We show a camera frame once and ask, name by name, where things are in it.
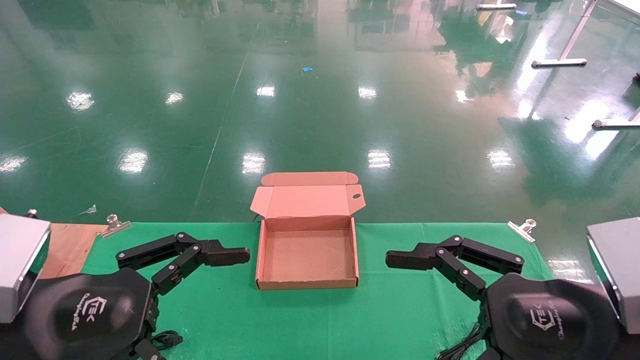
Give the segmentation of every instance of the box flap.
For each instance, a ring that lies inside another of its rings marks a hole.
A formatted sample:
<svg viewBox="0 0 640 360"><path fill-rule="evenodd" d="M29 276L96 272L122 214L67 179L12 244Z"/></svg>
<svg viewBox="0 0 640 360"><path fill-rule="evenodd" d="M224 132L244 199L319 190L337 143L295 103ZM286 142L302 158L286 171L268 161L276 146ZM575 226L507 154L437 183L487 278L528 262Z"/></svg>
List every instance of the box flap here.
<svg viewBox="0 0 640 360"><path fill-rule="evenodd" d="M276 172L265 175L251 210L267 219L348 217L365 206L350 172Z"/></svg>
<svg viewBox="0 0 640 360"><path fill-rule="evenodd" d="M269 203L271 202L271 195L273 194L273 188L270 186L258 186L253 196L253 202L251 203L251 210L261 216L267 217L267 210L269 209Z"/></svg>
<svg viewBox="0 0 640 360"><path fill-rule="evenodd" d="M364 208L364 194L361 185L347 185L347 201L349 203L349 215Z"/></svg>
<svg viewBox="0 0 640 360"><path fill-rule="evenodd" d="M274 172L262 178L264 186L352 185L358 176L346 171L336 172Z"/></svg>

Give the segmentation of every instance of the cable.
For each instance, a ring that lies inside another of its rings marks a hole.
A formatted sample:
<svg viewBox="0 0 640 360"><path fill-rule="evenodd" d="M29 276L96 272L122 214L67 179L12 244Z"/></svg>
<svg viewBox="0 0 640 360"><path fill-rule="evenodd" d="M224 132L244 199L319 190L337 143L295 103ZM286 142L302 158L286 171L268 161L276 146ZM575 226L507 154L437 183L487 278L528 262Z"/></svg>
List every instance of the cable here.
<svg viewBox="0 0 640 360"><path fill-rule="evenodd" d="M156 346L158 351L162 351L182 343L182 336L173 330L163 331L151 338L151 343Z"/></svg>
<svg viewBox="0 0 640 360"><path fill-rule="evenodd" d="M452 348L448 348L447 350L441 351L436 357L437 360L461 360L462 356L465 355L465 352L475 343L477 343L482 338L480 334L480 324L477 323L474 325L474 328L471 329L471 333L462 340L461 343L457 344Z"/></svg>

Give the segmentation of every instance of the glossy epoxy floor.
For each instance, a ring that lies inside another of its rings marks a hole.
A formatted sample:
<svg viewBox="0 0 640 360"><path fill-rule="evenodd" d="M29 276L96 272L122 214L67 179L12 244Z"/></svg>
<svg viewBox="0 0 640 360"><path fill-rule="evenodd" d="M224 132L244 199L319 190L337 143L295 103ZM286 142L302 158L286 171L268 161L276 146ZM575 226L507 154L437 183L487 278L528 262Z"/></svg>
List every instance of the glossy epoxy floor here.
<svg viewBox="0 0 640 360"><path fill-rule="evenodd" d="M590 127L640 106L640 20L598 8L586 68L534 70L585 1L516 2L2 1L0 206L247 222L262 174L347 170L359 222L533 218L588 281L584 227L640 215L640 133Z"/></svg>

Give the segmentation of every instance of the green tablecloth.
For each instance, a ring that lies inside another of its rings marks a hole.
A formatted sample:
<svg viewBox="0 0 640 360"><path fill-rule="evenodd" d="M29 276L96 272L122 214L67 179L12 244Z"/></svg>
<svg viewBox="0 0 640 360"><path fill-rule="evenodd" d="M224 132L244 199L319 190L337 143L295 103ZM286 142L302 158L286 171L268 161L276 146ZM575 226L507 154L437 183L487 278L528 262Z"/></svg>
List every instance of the green tablecloth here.
<svg viewBox="0 0 640 360"><path fill-rule="evenodd" d="M506 224L358 224L360 285L355 289L258 291L255 255L259 224L134 223L98 238L83 272L117 270L115 254L184 231L225 247L248 247L248 264L200 267L160 298L158 331L175 330L184 343L169 360L213 359L433 359L471 330L479 303L466 298L437 271L387 268L388 250L412 250L453 234L521 255L523 274L550 279L537 248ZM147 279L160 269L141 270ZM499 275L469 266L488 283ZM484 349L478 344L467 359Z"/></svg>

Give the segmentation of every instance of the silver metal box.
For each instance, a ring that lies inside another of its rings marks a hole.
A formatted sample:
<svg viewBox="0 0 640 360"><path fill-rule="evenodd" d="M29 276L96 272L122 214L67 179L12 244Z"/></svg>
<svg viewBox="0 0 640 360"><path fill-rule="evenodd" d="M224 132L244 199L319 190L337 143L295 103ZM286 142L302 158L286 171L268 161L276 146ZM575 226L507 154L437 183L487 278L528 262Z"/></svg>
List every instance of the silver metal box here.
<svg viewBox="0 0 640 360"><path fill-rule="evenodd" d="M593 264L629 334L640 334L640 218L587 226Z"/></svg>
<svg viewBox="0 0 640 360"><path fill-rule="evenodd" d="M0 323L20 312L49 252L51 223L0 214Z"/></svg>

